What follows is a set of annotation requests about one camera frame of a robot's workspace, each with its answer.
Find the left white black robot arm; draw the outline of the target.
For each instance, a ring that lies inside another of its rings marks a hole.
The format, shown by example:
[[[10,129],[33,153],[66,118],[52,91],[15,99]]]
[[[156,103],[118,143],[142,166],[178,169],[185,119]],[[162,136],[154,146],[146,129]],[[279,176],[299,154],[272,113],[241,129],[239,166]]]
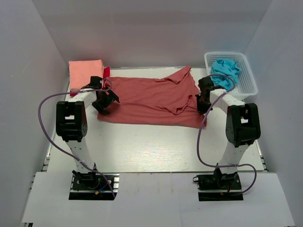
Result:
[[[97,166],[92,160],[86,143],[88,121],[86,109],[94,107],[101,115],[108,115],[107,108],[119,97],[112,91],[112,82],[106,78],[92,76],[90,83],[83,86],[67,101],[56,104],[56,133],[67,144],[76,162],[76,174],[86,174],[84,183],[94,189],[99,186],[100,177],[95,174]]]

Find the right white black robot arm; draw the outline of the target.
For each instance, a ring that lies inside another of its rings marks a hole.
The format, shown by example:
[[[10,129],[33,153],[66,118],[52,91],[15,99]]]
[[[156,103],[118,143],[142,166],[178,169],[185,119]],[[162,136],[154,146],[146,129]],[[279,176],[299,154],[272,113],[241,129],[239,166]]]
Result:
[[[202,127],[205,125],[207,116],[214,106],[219,107],[226,114],[225,135],[228,140],[222,159],[211,165],[200,159],[201,163],[208,167],[214,167],[219,173],[214,176],[214,184],[218,188],[226,188],[231,183],[231,177],[235,176],[243,154],[260,138],[261,130],[259,123],[258,107],[255,103],[245,103],[230,95],[236,87],[234,80],[224,75],[231,83],[228,90],[222,86],[214,85],[209,75],[198,81],[200,93],[196,95],[197,111],[204,116],[197,138],[197,153]]]

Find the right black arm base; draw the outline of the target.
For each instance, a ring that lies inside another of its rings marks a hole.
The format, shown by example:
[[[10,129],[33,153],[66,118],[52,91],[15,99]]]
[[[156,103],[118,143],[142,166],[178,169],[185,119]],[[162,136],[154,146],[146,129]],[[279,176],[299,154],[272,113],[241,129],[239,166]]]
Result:
[[[237,172],[222,174],[215,169],[212,174],[202,174],[193,177],[198,187],[199,201],[242,201],[242,187]]]

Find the dusty red t shirt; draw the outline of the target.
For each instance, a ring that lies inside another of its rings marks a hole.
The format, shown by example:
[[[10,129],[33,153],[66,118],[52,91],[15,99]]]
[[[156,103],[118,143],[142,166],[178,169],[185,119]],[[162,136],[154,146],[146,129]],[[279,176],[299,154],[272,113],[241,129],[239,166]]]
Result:
[[[98,120],[122,124],[149,124],[199,128],[206,126],[197,111],[199,89],[186,66],[161,79],[111,77],[112,90],[119,102]]]

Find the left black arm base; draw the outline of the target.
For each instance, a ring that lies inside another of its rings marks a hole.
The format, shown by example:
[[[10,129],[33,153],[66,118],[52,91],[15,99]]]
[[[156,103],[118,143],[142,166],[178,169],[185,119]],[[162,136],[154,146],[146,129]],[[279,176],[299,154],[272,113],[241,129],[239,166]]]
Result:
[[[118,192],[118,174],[102,177],[93,172],[72,172],[69,200],[71,201],[113,201]]]

